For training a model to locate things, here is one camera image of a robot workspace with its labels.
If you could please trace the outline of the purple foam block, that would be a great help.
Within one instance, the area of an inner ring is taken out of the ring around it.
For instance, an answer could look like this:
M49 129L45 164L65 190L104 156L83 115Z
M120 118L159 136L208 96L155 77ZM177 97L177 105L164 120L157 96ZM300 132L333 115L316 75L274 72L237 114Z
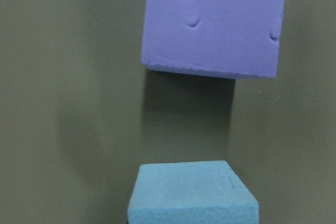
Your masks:
M141 62L150 70L273 78L285 0L146 0Z

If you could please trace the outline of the light blue foam block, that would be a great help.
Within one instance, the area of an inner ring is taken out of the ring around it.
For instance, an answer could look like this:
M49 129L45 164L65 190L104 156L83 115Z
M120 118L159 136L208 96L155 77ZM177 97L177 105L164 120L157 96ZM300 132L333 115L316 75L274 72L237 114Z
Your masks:
M226 161L142 164L129 223L259 223L259 204Z

